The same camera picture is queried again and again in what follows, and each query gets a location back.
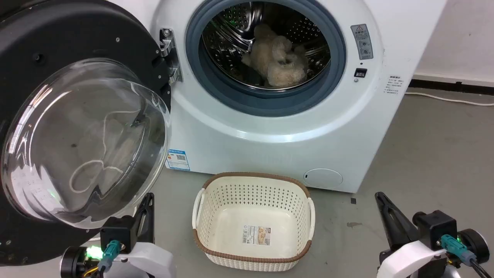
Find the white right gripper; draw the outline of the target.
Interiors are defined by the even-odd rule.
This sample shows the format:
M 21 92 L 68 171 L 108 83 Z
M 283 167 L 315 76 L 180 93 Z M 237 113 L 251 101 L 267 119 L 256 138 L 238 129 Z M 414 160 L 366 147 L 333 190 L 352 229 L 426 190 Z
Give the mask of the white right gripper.
M 378 278 L 406 278 L 446 253 L 443 248 L 433 251 L 418 241 L 418 229 L 384 192 L 376 192 L 375 198 L 390 250 L 395 251 L 382 262 Z

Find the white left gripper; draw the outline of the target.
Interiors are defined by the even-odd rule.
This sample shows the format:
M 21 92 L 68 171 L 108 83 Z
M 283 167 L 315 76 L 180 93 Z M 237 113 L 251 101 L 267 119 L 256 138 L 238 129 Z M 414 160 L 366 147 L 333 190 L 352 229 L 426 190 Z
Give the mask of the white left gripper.
M 155 196 L 148 192 L 135 208 L 133 235 L 136 245 L 120 254 L 111 266 L 112 278 L 176 278 L 171 252 L 155 245 Z

